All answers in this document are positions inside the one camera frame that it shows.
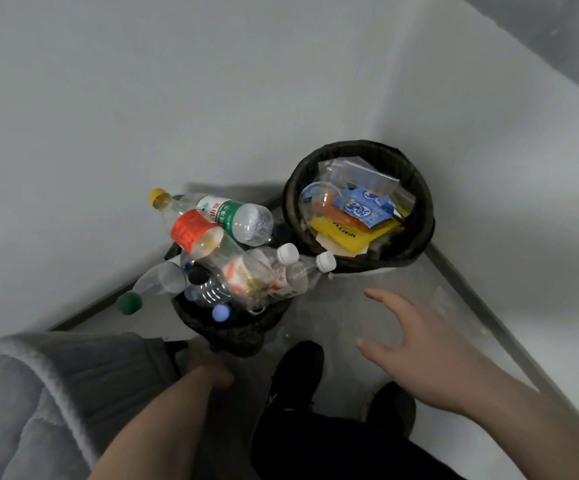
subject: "blue snack packet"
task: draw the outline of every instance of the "blue snack packet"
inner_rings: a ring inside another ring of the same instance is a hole
[[[361,187],[341,190],[341,194],[343,198],[335,198],[332,204],[367,227],[373,227],[394,215],[394,206],[387,195],[379,197]]]

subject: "yellow wrapper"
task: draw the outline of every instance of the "yellow wrapper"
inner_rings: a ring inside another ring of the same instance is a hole
[[[395,219],[388,219],[375,225],[369,232],[363,232],[354,227],[343,226],[327,217],[314,217],[310,220],[310,227],[318,232],[327,234],[334,241],[352,253],[358,253],[370,242],[396,227]]]

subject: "floor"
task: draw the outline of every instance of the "floor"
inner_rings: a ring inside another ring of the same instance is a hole
[[[370,390],[387,381],[378,367],[360,355],[354,342],[362,335],[397,345],[402,335],[395,317],[363,296],[366,287],[396,291],[433,308],[504,370],[528,383],[427,257],[422,256],[407,268],[385,273],[333,275],[331,279],[324,276],[315,290],[295,298],[278,327],[266,336],[261,353],[248,359],[231,359],[237,382],[228,398],[217,398],[204,440],[207,455],[220,458],[212,462],[220,478],[255,478],[247,461],[249,438],[271,374],[282,354],[295,343],[314,340],[326,352],[326,370],[315,395],[316,412],[358,418]],[[154,299],[130,317],[108,308],[75,331],[134,331],[166,340],[191,339],[196,335],[178,319],[166,298]],[[411,439],[468,479],[523,478],[483,430],[451,413],[418,404]]]

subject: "forearm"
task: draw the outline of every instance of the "forearm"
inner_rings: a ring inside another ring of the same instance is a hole
[[[579,479],[579,419],[501,371],[468,402],[528,480]]]
[[[118,434],[90,480],[188,479],[211,389],[202,367],[180,379]]]

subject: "green bottle cap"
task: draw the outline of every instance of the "green bottle cap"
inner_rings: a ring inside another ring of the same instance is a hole
[[[128,291],[118,297],[116,306],[123,315],[133,315],[143,307],[143,299],[135,291]]]

